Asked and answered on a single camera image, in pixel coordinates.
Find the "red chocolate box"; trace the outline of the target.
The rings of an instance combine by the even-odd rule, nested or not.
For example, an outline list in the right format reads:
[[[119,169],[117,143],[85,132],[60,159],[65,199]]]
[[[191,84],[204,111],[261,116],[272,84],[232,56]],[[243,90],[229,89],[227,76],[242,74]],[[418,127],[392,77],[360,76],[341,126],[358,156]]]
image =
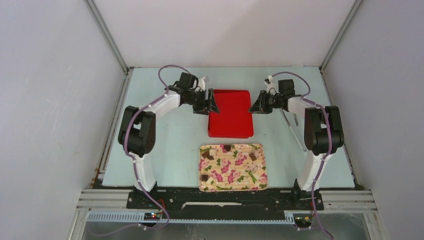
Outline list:
[[[207,134],[211,138],[247,139],[254,135],[251,113],[211,113]]]

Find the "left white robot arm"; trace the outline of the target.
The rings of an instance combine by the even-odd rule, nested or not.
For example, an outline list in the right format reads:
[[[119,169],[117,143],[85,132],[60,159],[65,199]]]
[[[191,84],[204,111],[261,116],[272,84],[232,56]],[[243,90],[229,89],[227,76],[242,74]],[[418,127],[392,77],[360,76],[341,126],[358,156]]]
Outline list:
[[[194,114],[218,113],[214,90],[206,88],[207,81],[207,77],[198,78],[183,72],[179,80],[172,85],[166,85],[164,93],[151,103],[142,107],[130,105],[124,109],[118,143],[132,159],[134,186],[142,191],[138,201],[145,208],[153,208],[158,202],[158,194],[152,191],[157,181],[149,156],[156,142],[156,122],[181,105],[192,106]]]

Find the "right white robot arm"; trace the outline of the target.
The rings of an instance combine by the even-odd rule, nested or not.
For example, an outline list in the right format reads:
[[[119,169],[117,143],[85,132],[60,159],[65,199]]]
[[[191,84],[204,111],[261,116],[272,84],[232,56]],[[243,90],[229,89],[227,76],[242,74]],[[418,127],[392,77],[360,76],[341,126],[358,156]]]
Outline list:
[[[304,209],[311,202],[309,193],[319,189],[319,181],[328,160],[344,145],[344,131],[340,109],[336,105],[323,106],[296,94],[292,79],[279,80],[278,90],[271,78],[264,81],[265,90],[250,107],[252,114],[270,114],[274,109],[292,113],[304,120],[303,142],[306,159],[300,176],[295,180],[291,204]]]

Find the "red box lid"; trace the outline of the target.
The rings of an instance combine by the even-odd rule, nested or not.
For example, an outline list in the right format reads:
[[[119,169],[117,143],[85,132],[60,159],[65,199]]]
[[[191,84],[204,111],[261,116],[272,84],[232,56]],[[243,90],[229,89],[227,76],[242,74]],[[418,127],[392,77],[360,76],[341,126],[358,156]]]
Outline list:
[[[251,95],[247,90],[216,89],[214,97],[219,109],[216,114],[250,113]]]

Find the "silver serving tongs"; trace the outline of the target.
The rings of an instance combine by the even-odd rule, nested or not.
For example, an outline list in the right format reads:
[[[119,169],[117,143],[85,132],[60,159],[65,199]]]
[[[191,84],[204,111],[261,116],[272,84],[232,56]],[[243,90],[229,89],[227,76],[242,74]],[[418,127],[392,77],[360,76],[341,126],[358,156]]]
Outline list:
[[[295,141],[297,142],[299,148],[303,151],[306,152],[307,148],[304,142],[304,136],[301,133],[301,126],[300,126],[300,122],[298,120],[298,117],[295,113],[291,113],[288,112],[284,109],[280,109],[280,112],[286,122],[286,124],[288,125],[288,128],[290,130],[290,132],[292,133]]]

